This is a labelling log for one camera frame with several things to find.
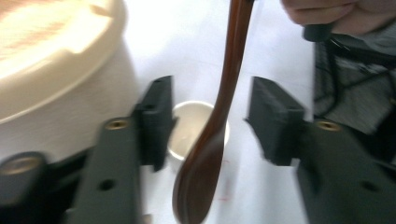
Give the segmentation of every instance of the spoon handle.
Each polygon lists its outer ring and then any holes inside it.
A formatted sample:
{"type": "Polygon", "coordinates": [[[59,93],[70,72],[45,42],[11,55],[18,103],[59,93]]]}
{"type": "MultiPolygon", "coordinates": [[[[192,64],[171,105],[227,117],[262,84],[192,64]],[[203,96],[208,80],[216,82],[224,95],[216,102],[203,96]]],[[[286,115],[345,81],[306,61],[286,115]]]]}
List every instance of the spoon handle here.
{"type": "Polygon", "coordinates": [[[224,151],[226,120],[241,69],[253,2],[231,2],[218,99],[175,181],[173,207],[182,224],[202,223],[213,201],[224,151]]]}
{"type": "Polygon", "coordinates": [[[218,130],[226,123],[245,51],[254,0],[232,0],[219,94],[209,122],[218,130]]]}

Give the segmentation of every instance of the finger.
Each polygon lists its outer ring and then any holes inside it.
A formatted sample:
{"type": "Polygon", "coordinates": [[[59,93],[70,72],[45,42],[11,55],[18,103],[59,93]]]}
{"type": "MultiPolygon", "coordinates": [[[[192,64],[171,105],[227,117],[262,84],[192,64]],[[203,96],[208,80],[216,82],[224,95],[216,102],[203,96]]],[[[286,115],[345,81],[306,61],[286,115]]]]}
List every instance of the finger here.
{"type": "Polygon", "coordinates": [[[354,4],[347,4],[340,7],[315,8],[315,9],[299,9],[289,10],[289,17],[297,24],[326,24],[337,21],[349,13],[354,4]]]}
{"type": "Polygon", "coordinates": [[[324,7],[340,7],[342,5],[357,3],[360,0],[282,0],[286,9],[309,9],[324,7]]]}

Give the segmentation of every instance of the sleeve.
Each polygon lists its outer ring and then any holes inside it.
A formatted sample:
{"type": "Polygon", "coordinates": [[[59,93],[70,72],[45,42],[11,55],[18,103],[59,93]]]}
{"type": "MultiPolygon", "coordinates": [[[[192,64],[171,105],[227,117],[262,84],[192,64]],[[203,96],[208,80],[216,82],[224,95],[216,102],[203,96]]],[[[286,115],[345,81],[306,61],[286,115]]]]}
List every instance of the sleeve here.
{"type": "Polygon", "coordinates": [[[353,37],[362,40],[375,51],[396,56],[396,21],[379,31],[353,37]]]}

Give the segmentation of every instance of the black plastic bracket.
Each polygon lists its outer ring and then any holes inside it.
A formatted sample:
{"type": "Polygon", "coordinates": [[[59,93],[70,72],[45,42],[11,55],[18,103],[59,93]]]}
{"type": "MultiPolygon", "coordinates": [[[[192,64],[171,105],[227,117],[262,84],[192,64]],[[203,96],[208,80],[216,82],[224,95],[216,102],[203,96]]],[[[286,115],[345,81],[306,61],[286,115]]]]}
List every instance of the black plastic bracket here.
{"type": "Polygon", "coordinates": [[[130,117],[103,125],[95,147],[52,164],[41,152],[3,161],[0,223],[143,223],[140,165],[163,168],[172,108],[172,78],[162,77],[130,117]]]}
{"type": "Polygon", "coordinates": [[[276,165],[290,165],[297,157],[304,108],[275,82],[253,78],[247,122],[262,145],[265,159],[276,165]]]}
{"type": "Polygon", "coordinates": [[[288,165],[300,159],[309,223],[396,223],[396,166],[370,154],[366,145],[375,141],[331,120],[303,122],[303,114],[275,82],[254,78],[248,122],[267,160],[288,165]]]}

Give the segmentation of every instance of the brass screw insert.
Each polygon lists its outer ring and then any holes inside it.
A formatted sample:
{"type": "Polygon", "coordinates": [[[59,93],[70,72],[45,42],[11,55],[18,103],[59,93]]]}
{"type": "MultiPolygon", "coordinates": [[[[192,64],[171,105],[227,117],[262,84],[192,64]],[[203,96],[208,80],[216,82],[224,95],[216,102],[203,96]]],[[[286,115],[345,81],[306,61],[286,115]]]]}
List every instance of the brass screw insert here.
{"type": "Polygon", "coordinates": [[[108,130],[118,130],[126,127],[128,127],[128,121],[126,119],[116,119],[106,125],[106,129],[108,130]]]}
{"type": "Polygon", "coordinates": [[[339,132],[341,131],[341,127],[333,122],[329,122],[329,121],[318,121],[317,125],[319,128],[329,131],[329,132],[339,132]]]}
{"type": "Polygon", "coordinates": [[[15,161],[7,162],[2,169],[0,175],[17,175],[29,171],[40,163],[40,159],[35,157],[19,158],[15,161]]]}

